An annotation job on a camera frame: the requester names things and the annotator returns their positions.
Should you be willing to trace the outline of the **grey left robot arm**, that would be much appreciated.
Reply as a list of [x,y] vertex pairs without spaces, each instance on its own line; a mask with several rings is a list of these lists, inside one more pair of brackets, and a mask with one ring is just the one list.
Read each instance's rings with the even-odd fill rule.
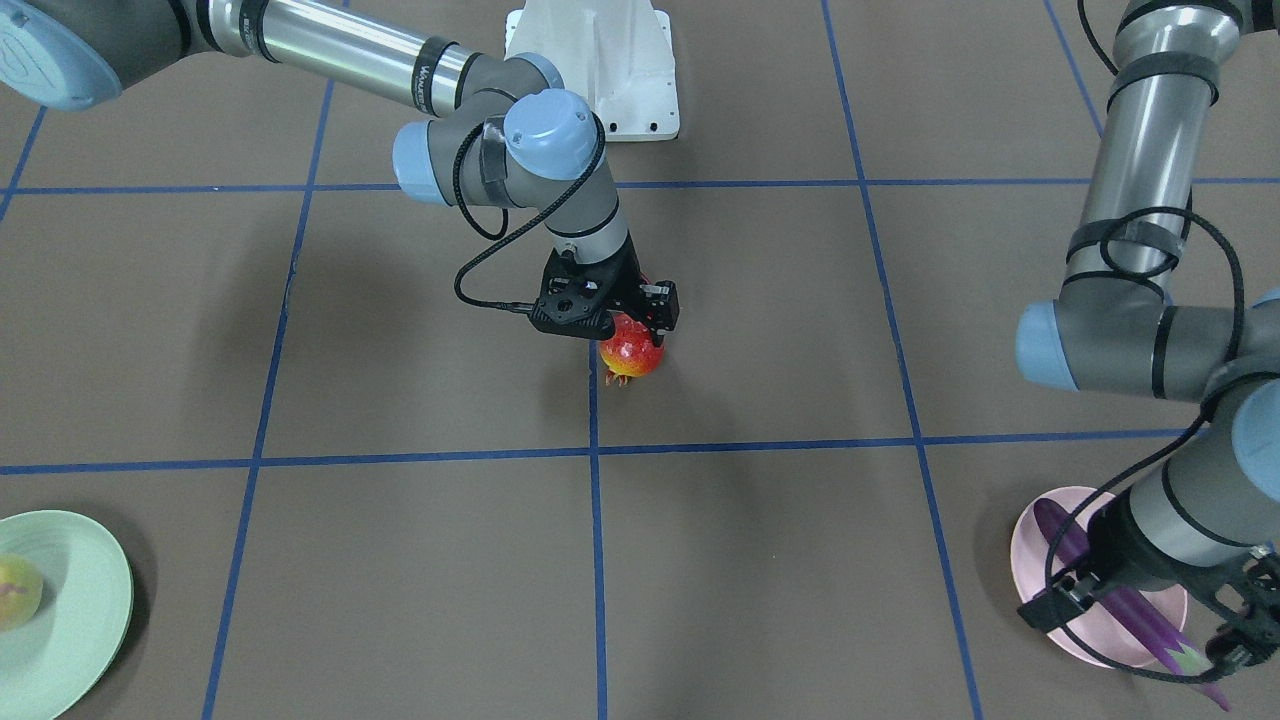
[[1247,35],[1276,31],[1275,1],[1133,1],[1060,295],[1016,337],[1030,382],[1190,402],[1175,441],[1048,524],[1036,593],[1019,615],[1096,662],[1073,629],[1124,591],[1181,587],[1221,626],[1203,651],[1153,634],[1149,679],[1208,685],[1277,651],[1277,295],[1247,304],[1225,234],[1193,209],[1196,158],[1220,73]]

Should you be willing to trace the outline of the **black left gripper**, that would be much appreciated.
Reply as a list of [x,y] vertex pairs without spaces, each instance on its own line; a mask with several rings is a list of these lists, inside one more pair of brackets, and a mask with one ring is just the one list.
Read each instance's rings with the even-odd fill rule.
[[[1093,607],[1098,583],[1092,575],[1055,575],[1046,588],[1033,594],[1018,607],[1018,616],[1030,628],[1046,635],[1069,655],[1098,667],[1143,673],[1146,669],[1119,664],[1100,653],[1076,635],[1068,624],[1082,618]],[[1239,568],[1194,568],[1171,587],[1183,588],[1192,602],[1208,610],[1228,611],[1219,600],[1219,592],[1230,588],[1240,596],[1242,603],[1230,609],[1230,616],[1221,619],[1217,630],[1204,644],[1204,653],[1212,667],[1207,673],[1239,673],[1267,662],[1277,653],[1277,555],[1266,553]],[[1148,588],[1134,591],[1160,592]],[[1166,667],[1158,676],[1179,676]]]

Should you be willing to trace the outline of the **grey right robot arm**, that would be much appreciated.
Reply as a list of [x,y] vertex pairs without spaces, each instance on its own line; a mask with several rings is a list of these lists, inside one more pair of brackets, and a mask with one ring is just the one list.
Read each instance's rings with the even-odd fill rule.
[[3,82],[61,111],[83,111],[201,53],[256,56],[422,114],[393,145],[401,190],[429,204],[503,213],[486,260],[544,225],[553,247],[529,302],[454,293],[526,316],[543,333],[605,341],[623,316],[655,346],[676,328],[673,282],[643,272],[605,156],[613,126],[535,53],[499,59],[325,1],[5,1]]

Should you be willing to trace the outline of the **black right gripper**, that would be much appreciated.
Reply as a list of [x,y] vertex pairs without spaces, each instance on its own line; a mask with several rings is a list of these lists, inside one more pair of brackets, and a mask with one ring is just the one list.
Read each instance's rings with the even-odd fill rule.
[[539,290],[529,320],[548,334],[608,340],[614,333],[612,315],[621,313],[639,322],[654,346],[663,346],[680,315],[676,283],[643,281],[632,245],[593,264],[552,252]]

